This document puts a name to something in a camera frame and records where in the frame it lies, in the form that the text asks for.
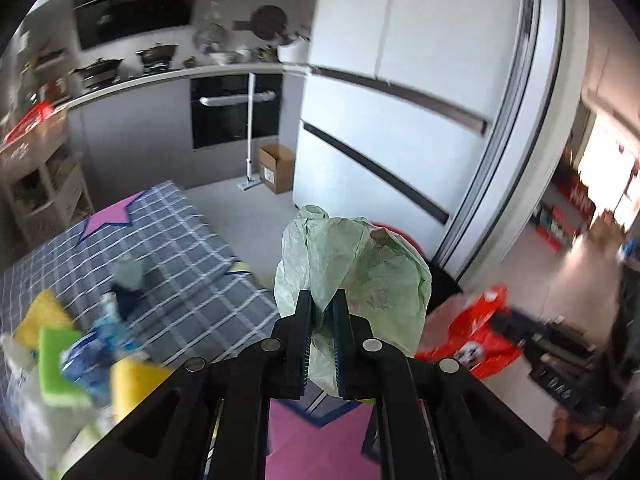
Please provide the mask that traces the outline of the black range hood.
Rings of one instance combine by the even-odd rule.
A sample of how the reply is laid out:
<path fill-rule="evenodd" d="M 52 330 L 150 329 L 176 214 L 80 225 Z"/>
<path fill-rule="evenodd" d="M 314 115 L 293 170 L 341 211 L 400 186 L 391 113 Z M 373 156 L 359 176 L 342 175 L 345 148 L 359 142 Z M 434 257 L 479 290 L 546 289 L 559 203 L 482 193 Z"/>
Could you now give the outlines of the black range hood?
<path fill-rule="evenodd" d="M 81 49 L 191 23 L 195 0 L 73 0 Z"/>

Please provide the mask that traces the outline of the white rice cooker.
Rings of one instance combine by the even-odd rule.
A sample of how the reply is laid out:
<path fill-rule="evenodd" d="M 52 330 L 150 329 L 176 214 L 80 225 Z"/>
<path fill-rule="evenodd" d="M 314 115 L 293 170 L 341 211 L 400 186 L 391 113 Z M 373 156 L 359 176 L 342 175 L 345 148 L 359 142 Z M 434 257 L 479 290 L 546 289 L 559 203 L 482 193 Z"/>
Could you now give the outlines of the white rice cooker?
<path fill-rule="evenodd" d="M 277 46 L 278 60 L 283 64 L 306 65 L 308 63 L 310 40 L 304 36 L 295 36 L 286 44 Z"/>

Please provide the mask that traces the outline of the black wok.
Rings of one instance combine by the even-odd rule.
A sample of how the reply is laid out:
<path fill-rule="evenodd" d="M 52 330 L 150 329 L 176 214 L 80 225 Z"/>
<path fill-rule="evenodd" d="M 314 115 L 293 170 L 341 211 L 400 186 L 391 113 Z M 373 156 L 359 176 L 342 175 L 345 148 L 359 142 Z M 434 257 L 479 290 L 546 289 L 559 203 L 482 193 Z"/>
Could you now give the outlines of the black wok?
<path fill-rule="evenodd" d="M 141 49 L 137 52 L 145 73 L 166 72 L 170 70 L 178 46 L 176 44 L 160 44 Z"/>
<path fill-rule="evenodd" d="M 120 64 L 122 58 L 98 58 L 87 66 L 71 70 L 70 74 L 77 76 L 82 86 L 91 91 L 114 84 L 119 77 Z"/>

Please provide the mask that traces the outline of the blue plastic bag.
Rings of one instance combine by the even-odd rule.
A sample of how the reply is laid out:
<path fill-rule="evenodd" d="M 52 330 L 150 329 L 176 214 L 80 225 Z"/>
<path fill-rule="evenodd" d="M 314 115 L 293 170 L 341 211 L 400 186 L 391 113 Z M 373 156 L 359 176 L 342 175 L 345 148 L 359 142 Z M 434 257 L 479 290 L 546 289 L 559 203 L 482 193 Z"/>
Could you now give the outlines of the blue plastic bag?
<path fill-rule="evenodd" d="M 110 404 L 111 368 L 127 356 L 142 361 L 150 358 L 130 334 L 117 304 L 108 302 L 104 315 L 61 353 L 61 374 L 87 391 L 97 404 Z"/>

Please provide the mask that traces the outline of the brown cardboard box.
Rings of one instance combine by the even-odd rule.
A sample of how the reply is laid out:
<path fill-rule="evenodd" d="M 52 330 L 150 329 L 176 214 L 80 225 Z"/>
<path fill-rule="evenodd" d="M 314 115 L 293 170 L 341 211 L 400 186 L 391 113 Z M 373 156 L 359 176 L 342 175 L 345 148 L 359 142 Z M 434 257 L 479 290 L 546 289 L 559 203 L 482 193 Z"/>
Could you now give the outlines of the brown cardboard box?
<path fill-rule="evenodd" d="M 281 144 L 267 144 L 259 150 L 260 178 L 274 194 L 292 190 L 295 154 Z"/>

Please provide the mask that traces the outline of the red plastic basket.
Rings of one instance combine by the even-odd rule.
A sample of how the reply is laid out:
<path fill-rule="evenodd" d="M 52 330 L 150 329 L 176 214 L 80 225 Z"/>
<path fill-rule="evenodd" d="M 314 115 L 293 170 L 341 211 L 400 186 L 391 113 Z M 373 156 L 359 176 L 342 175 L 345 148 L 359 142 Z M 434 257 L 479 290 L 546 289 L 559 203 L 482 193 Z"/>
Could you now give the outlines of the red plastic basket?
<path fill-rule="evenodd" d="M 4 142 L 11 143 L 24 136 L 32 128 L 37 127 L 54 113 L 54 106 L 48 102 L 42 102 L 34 106 L 4 137 Z"/>

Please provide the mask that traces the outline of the green sponge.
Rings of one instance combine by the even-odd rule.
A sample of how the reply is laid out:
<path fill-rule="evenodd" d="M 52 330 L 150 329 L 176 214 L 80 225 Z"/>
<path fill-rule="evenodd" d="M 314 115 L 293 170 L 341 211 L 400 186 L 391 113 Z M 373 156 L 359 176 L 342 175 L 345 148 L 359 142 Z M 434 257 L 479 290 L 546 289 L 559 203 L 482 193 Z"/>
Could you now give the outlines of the green sponge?
<path fill-rule="evenodd" d="M 41 327 L 38 375 L 43 403 L 51 408 L 91 408 L 90 394 L 62 374 L 62 354 L 81 337 L 78 330 Z"/>

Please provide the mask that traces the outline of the light green plastic bag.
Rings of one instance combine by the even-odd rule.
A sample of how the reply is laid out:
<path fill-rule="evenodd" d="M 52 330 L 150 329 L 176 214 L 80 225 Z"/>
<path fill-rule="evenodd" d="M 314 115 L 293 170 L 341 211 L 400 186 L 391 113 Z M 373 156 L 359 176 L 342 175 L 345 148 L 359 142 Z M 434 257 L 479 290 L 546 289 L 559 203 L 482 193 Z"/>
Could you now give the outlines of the light green plastic bag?
<path fill-rule="evenodd" d="M 308 378 L 338 395 L 330 303 L 344 290 L 350 313 L 366 318 L 375 338 L 414 356 L 423 332 L 431 273 L 402 240 L 365 218 L 331 217 L 300 208 L 282 235 L 273 295 L 282 318 L 300 292 L 314 300 Z"/>

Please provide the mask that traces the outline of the cream storage trolley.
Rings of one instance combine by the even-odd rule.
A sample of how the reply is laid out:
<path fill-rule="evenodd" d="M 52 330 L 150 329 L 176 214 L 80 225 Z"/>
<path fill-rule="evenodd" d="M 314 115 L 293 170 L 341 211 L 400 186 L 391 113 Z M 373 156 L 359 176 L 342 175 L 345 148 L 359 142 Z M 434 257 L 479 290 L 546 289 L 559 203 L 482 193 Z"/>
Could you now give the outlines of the cream storage trolley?
<path fill-rule="evenodd" d="M 1 189 L 31 248 L 96 212 L 64 110 L 2 145 Z"/>

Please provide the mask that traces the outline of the black wok right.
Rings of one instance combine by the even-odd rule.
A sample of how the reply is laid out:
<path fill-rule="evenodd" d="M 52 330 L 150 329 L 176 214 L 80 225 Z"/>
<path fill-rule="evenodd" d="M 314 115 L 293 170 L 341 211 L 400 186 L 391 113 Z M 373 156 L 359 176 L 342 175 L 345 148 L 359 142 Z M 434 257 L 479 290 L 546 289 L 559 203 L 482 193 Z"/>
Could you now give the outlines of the black wok right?
<path fill-rule="evenodd" d="M 166 72 L 170 70 L 178 46 L 176 44 L 160 44 L 141 49 L 137 52 L 145 73 Z"/>

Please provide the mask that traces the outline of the red plastic bag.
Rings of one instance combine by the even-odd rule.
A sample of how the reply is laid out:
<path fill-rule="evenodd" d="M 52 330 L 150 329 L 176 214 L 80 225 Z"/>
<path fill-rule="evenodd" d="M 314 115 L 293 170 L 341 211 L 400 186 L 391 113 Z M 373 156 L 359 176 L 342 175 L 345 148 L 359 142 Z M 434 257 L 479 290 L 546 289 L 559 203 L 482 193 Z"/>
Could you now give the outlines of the red plastic bag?
<path fill-rule="evenodd" d="M 502 372 L 523 355 L 514 342 L 490 327 L 495 313 L 510 313 L 508 295 L 506 285 L 498 284 L 448 298 L 427 315 L 414 358 L 431 363 L 455 359 L 478 379 Z"/>

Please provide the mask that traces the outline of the black built-in oven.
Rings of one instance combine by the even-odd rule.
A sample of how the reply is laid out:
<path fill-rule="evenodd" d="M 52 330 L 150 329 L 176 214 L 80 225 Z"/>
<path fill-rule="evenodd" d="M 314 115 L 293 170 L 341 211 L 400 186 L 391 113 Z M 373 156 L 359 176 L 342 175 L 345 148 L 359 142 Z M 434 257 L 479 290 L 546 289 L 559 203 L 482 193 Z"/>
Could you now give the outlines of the black built-in oven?
<path fill-rule="evenodd" d="M 191 130 L 196 150 L 247 138 L 247 74 L 192 79 Z M 252 138 L 275 136 L 279 131 L 282 101 L 279 74 L 255 76 Z"/>

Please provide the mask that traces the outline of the clear white plastic bag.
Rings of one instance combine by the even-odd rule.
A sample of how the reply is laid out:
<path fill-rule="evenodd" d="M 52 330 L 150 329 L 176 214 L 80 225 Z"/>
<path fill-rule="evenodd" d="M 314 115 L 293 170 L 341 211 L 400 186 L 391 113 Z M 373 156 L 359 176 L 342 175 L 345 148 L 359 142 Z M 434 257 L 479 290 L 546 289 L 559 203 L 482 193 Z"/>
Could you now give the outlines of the clear white plastic bag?
<path fill-rule="evenodd" d="M 113 429 L 112 408 L 45 404 L 32 352 L 7 333 L 1 335 L 1 345 L 10 370 L 9 414 L 20 425 L 25 455 L 42 478 L 61 479 Z"/>

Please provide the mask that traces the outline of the grey checked tablecloth with stars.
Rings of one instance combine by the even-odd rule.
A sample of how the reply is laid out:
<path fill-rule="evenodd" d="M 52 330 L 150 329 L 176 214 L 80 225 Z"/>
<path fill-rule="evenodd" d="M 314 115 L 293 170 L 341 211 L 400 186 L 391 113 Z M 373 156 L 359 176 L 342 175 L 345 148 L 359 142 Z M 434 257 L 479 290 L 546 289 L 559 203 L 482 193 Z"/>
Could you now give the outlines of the grey checked tablecloth with stars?
<path fill-rule="evenodd" d="M 141 261 L 144 296 L 127 324 L 152 362 L 176 368 L 190 356 L 236 356 L 269 335 L 273 294 L 250 272 L 233 272 L 233 249 L 175 183 L 127 198 L 130 220 L 82 222 L 47 240 L 1 275 L 1 329 L 13 333 L 40 292 L 49 289 L 78 330 L 102 310 L 116 261 Z M 314 384 L 302 400 L 270 406 L 270 479 L 376 479 L 380 475 L 374 408 L 342 401 Z"/>

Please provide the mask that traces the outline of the white refrigerator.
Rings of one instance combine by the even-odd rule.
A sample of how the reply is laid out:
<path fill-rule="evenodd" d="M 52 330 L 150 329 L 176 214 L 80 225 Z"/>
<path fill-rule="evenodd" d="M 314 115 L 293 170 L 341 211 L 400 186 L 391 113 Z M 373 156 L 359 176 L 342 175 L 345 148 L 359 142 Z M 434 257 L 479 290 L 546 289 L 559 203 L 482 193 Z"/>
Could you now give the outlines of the white refrigerator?
<path fill-rule="evenodd" d="M 293 200 L 414 238 L 471 283 L 546 188 L 588 0 L 317 0 Z"/>

